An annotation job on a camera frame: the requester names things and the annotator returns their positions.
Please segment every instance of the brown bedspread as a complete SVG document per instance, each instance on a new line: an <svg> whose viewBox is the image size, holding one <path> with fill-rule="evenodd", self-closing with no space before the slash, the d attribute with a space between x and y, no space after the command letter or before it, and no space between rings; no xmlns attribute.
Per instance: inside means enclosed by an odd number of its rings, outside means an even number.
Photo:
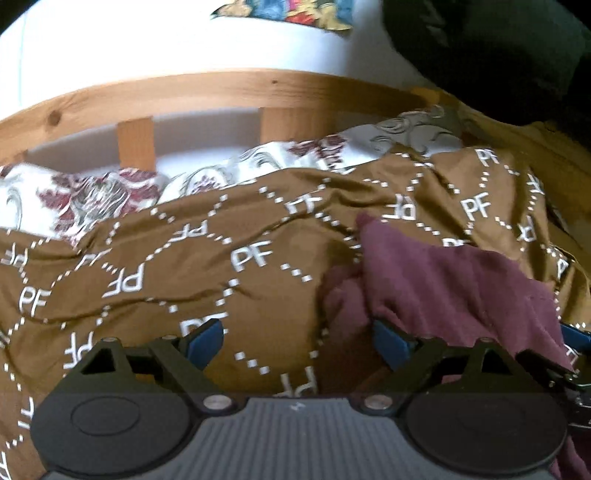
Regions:
<svg viewBox="0 0 591 480"><path fill-rule="evenodd" d="M133 345L220 318L224 347L206 370L219 386L322 388L316 287L362 255L362 210L429 244L503 253L556 292L557 322L591 325L587 277L551 243L543 187L525 164L500 150L427 160L400 148L346 174L283 170L106 221L79 252L0 232L0 478L40 476L34 408L102 337Z"/></svg>

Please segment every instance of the circular black pad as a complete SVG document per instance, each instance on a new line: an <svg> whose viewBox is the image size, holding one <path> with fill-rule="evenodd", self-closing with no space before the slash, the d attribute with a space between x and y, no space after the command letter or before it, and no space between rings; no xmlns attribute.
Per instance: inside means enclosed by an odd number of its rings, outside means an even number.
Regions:
<svg viewBox="0 0 591 480"><path fill-rule="evenodd" d="M189 410L157 385L135 390L49 395L31 432L44 464L79 475L129 475L166 457L190 427Z"/></svg>
<svg viewBox="0 0 591 480"><path fill-rule="evenodd" d="M418 395L405 419L412 439L438 463L487 476L518 475L548 464L567 430L547 394L451 393L445 385Z"/></svg>

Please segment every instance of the wooden slat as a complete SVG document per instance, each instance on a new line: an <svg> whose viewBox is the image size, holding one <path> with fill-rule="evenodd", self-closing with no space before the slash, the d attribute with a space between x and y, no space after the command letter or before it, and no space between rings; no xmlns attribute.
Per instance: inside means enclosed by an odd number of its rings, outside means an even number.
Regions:
<svg viewBox="0 0 591 480"><path fill-rule="evenodd" d="M312 140L336 133L335 112L307 108L261 108L261 143Z"/></svg>
<svg viewBox="0 0 591 480"><path fill-rule="evenodd" d="M121 168L156 170L154 149L154 122L151 118L139 118L117 124L117 143Z"/></svg>
<svg viewBox="0 0 591 480"><path fill-rule="evenodd" d="M251 69L130 80L78 90L0 122L0 158L89 128L226 107L307 108L396 116L425 107L407 92L343 77Z"/></svg>

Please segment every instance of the gray ribbed surface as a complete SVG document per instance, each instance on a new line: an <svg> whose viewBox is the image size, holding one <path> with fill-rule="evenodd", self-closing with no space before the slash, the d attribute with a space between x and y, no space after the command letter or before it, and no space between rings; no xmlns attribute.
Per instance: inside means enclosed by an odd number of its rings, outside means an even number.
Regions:
<svg viewBox="0 0 591 480"><path fill-rule="evenodd" d="M52 473L47 480L67 480ZM344 399L253 398L206 420L171 462L134 480L461 480L417 453L388 419ZM546 471L520 477L552 480Z"/></svg>

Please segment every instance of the maroon towel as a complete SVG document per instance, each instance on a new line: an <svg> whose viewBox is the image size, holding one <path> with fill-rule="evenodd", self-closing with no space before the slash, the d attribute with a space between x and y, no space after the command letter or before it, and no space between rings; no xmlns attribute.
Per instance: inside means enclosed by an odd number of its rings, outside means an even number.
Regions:
<svg viewBox="0 0 591 480"><path fill-rule="evenodd" d="M357 218L363 261L331 269L320 289L329 322L317 364L323 393L348 393L384 372L370 316L417 336L472 346L495 338L511 354L533 349L570 368L553 295L518 265L475 247L434 247L367 214ZM569 439L553 473L591 479Z"/></svg>

